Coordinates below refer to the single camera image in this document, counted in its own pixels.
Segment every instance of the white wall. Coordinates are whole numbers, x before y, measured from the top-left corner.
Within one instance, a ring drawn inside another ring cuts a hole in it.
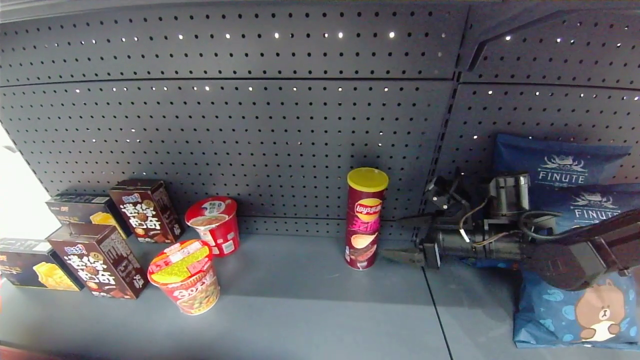
[[[0,127],[0,238],[44,238],[60,227],[44,201],[49,195]]]

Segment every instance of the cartoon bear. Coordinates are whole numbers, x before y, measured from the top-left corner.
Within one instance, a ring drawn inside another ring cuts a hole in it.
[[[610,279],[585,290],[575,305],[575,317],[583,341],[605,341],[620,332],[625,318],[625,295]]]

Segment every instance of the black wire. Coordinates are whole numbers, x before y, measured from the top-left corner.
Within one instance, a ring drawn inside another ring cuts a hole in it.
[[[520,218],[518,219],[518,227],[520,228],[520,230],[522,230],[523,233],[525,233],[526,235],[529,235],[530,237],[534,238],[534,239],[538,239],[538,240],[555,240],[555,239],[560,239],[563,237],[563,235],[561,234],[557,234],[557,235],[540,235],[540,234],[536,234],[534,232],[532,232],[531,230],[527,229],[527,227],[524,225],[524,221],[525,218],[531,215],[538,215],[538,216],[553,216],[553,217],[561,217],[562,213],[556,213],[555,211],[544,211],[544,210],[532,210],[532,211],[526,211],[524,213],[522,213],[522,215],[520,215]]]

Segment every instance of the instant noodle cup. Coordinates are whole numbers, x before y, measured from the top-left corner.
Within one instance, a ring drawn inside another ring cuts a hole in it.
[[[356,168],[347,175],[347,232],[344,259],[357,270],[369,268],[376,260],[380,211],[388,176],[375,168]]]
[[[214,196],[193,204],[184,221],[211,245],[214,256],[222,258],[240,246],[236,211],[234,199]]]
[[[181,241],[168,247],[151,261],[147,276],[187,315],[206,312],[220,297],[213,251],[202,240]]]

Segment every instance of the noodle cup lid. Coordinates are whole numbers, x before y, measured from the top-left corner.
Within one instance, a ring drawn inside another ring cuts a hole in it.
[[[156,286],[181,284],[203,272],[211,271],[213,251],[202,240],[173,244],[158,254],[149,265],[147,276]]]
[[[235,215],[237,203],[226,196],[213,196],[193,204],[184,215],[184,221],[193,227],[218,225]]]

